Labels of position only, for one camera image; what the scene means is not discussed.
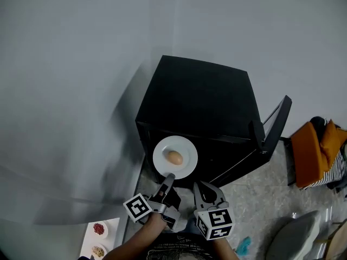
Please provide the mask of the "white bowl of red beans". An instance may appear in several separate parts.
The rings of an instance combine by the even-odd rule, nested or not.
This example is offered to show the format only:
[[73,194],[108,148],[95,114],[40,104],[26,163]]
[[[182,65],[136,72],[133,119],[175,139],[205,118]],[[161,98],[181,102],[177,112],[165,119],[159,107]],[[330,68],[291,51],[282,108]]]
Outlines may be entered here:
[[101,239],[105,239],[108,237],[108,226],[103,221],[95,222],[93,224],[93,231]]

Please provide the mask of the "black bag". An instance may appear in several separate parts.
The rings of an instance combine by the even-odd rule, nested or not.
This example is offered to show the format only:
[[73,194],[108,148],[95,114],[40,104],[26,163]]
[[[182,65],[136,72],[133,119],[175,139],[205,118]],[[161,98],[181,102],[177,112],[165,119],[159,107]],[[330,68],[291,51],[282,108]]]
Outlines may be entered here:
[[316,131],[324,131],[328,121],[321,116],[315,116],[310,120],[310,123],[313,125]]

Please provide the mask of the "white bowl of tan beans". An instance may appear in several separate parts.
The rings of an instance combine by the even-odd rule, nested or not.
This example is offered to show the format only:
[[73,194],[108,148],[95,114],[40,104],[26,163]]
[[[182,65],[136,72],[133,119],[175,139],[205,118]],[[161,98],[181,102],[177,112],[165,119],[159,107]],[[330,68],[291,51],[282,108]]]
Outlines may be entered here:
[[100,243],[93,243],[91,245],[91,252],[95,260],[102,260],[108,253],[107,249]]

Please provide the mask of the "white round plate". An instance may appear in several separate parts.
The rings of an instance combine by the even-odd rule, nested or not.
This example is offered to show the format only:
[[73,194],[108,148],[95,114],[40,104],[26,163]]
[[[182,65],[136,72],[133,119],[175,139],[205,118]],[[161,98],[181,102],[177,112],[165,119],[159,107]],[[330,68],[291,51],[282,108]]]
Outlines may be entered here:
[[[177,151],[183,157],[181,165],[173,165],[166,159],[169,151]],[[175,179],[183,179],[190,175],[195,169],[198,162],[197,149],[194,144],[182,136],[169,136],[161,140],[153,152],[153,164],[156,170],[162,175],[167,176],[169,173],[175,175]]]

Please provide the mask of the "brown egg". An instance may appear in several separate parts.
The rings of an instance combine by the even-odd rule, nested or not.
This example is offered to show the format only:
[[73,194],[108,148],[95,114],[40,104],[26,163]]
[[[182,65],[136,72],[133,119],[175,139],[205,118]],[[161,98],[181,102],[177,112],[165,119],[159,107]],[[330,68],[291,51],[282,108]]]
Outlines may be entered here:
[[177,151],[169,151],[166,154],[166,159],[173,165],[181,165],[183,163],[183,157]]

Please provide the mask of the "white side table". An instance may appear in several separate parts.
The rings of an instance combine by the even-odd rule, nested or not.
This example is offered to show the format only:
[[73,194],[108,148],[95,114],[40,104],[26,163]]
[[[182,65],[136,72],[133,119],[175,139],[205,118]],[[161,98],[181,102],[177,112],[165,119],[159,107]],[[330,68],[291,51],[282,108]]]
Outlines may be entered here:
[[[100,224],[104,227],[104,233],[102,235],[95,232],[94,224]],[[97,246],[101,248],[104,251],[104,255],[111,251],[116,241],[118,224],[119,218],[88,223],[80,250],[80,256],[87,258],[93,256],[95,260],[102,260],[103,257],[99,257],[93,252],[93,247]]]

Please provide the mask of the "person's right forearm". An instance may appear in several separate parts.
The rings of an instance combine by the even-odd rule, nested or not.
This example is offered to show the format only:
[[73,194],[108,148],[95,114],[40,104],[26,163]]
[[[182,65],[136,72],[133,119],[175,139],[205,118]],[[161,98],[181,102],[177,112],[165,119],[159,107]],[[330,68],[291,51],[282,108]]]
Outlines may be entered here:
[[217,260],[240,260],[226,238],[211,241]]

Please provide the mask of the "black bench frame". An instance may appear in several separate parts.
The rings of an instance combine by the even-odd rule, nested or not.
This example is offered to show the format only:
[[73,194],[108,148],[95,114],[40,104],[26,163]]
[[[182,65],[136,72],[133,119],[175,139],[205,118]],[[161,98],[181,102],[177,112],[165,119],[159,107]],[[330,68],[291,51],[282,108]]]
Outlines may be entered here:
[[290,138],[281,137],[280,140],[283,141],[284,150],[285,150],[287,182],[288,182],[287,186],[291,186],[296,183],[292,142]]

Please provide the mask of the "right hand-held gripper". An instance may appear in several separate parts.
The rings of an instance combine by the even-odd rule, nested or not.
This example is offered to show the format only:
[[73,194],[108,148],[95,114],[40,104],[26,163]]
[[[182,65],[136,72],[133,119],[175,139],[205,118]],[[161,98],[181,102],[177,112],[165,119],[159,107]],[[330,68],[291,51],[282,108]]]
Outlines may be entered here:
[[224,193],[216,186],[204,182],[194,182],[194,201],[196,210],[195,225],[207,240],[230,236],[234,229],[233,209],[226,201]]

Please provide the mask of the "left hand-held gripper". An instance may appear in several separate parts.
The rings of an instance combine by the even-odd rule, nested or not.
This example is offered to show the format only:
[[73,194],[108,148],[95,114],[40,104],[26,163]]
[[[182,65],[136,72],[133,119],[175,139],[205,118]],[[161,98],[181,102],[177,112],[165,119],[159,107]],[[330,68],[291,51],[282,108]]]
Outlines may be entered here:
[[176,228],[181,216],[177,210],[181,198],[172,187],[175,178],[173,173],[169,173],[155,193],[156,198],[163,198],[163,204],[145,199],[141,193],[123,203],[128,216],[134,223],[147,217],[150,213],[160,213],[162,220],[166,221],[171,230]]

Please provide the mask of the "black mini fridge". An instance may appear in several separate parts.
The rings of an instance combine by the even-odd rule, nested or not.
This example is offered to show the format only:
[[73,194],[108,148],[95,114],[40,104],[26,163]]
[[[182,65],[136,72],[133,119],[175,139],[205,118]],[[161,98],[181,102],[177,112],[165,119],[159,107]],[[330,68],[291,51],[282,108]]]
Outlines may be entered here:
[[197,163],[174,185],[190,189],[202,180],[225,186],[268,163],[292,101],[285,96],[262,121],[247,72],[215,63],[164,55],[135,122],[150,167],[167,137],[188,139]]

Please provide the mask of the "striped black white fabric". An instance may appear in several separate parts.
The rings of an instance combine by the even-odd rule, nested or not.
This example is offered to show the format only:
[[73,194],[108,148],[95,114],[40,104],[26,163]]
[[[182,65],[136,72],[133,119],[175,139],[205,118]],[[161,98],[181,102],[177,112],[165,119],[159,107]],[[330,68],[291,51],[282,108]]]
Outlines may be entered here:
[[301,190],[306,190],[312,187],[326,185],[342,180],[343,176],[345,175],[345,171],[347,170],[346,145],[347,143],[345,143],[339,150],[331,169],[328,172],[323,173],[323,178],[315,183],[302,187]]

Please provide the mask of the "wooden chair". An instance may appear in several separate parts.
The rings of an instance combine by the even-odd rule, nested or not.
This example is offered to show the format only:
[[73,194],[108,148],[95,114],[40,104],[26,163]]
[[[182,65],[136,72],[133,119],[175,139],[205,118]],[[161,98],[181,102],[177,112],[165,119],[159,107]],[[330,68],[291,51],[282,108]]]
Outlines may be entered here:
[[347,219],[342,222],[333,222],[338,225],[326,239],[316,239],[319,244],[317,258],[319,260],[347,260]]

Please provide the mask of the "grey chair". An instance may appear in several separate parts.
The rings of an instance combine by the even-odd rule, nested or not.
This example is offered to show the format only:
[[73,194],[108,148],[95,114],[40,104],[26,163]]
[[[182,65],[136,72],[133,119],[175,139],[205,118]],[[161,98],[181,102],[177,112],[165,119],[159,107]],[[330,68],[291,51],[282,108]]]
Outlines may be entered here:
[[319,211],[306,213],[285,225],[270,244],[265,260],[303,260],[320,232]]

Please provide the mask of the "person's black printed shirt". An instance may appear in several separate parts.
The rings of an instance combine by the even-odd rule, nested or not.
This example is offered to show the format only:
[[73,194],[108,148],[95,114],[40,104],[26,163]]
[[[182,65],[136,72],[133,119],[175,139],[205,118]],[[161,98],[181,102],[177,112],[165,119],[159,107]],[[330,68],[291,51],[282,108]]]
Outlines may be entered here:
[[162,233],[141,260],[217,260],[207,240],[193,233]]

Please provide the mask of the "person's left forearm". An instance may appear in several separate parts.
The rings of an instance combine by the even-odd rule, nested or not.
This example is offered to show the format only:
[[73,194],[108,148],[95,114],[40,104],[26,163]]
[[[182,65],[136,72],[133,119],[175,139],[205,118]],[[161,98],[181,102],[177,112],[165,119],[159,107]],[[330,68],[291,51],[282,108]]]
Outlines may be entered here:
[[110,251],[103,260],[136,260],[162,233],[167,223],[153,212],[147,222],[126,243]]

